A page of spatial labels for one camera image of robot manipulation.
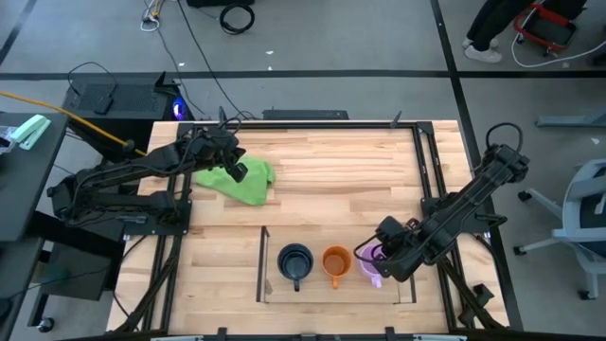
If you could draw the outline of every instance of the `orange mug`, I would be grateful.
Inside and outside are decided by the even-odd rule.
[[[331,246],[322,256],[324,272],[332,278],[332,288],[339,288],[339,279],[351,268],[351,255],[343,246]]]

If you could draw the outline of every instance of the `purple cup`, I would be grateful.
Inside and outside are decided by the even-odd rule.
[[[368,244],[360,251],[360,256],[367,260],[372,260],[372,249],[375,246],[377,246],[377,244]],[[381,251],[381,248],[377,248],[377,250],[375,251],[375,256],[379,256],[382,254],[383,252]],[[375,269],[375,267],[369,262],[363,260],[358,260],[358,262],[360,263],[360,269],[362,269],[362,273],[366,277],[370,278],[372,286],[374,286],[375,288],[381,288],[382,276],[379,274],[379,271],[377,271],[377,269]]]

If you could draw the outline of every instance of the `black pants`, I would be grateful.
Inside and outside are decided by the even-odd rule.
[[[473,40],[476,50],[486,51],[490,40],[503,32],[532,3],[534,0],[487,0],[475,16],[467,38]],[[572,20],[579,16],[585,3],[586,0],[547,0],[544,6]]]

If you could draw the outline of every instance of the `chair wheel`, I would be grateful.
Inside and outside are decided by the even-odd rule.
[[[527,191],[523,190],[518,193],[518,199],[520,199],[521,202],[525,203],[526,201],[532,199],[532,195]]]
[[[38,332],[50,332],[53,330],[53,327],[55,327],[55,319],[45,317],[36,328],[38,328]]]
[[[523,256],[526,254],[526,251],[522,251],[521,250],[522,246],[515,246],[513,247],[513,254],[516,256]]]
[[[579,298],[581,300],[594,300],[594,299],[596,299],[595,297],[593,297],[593,298],[589,297],[589,292],[586,291],[586,290],[579,290],[578,293],[579,293]]]

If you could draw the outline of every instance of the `office chair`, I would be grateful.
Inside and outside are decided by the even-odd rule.
[[[580,167],[564,196],[562,207],[547,199],[534,188],[518,193],[525,202],[536,200],[561,220],[560,229],[552,237],[513,248],[517,256],[540,247],[564,242],[572,246],[581,268],[586,273],[587,290],[579,291],[581,299],[598,295],[597,275],[606,274],[606,159],[589,161]]]

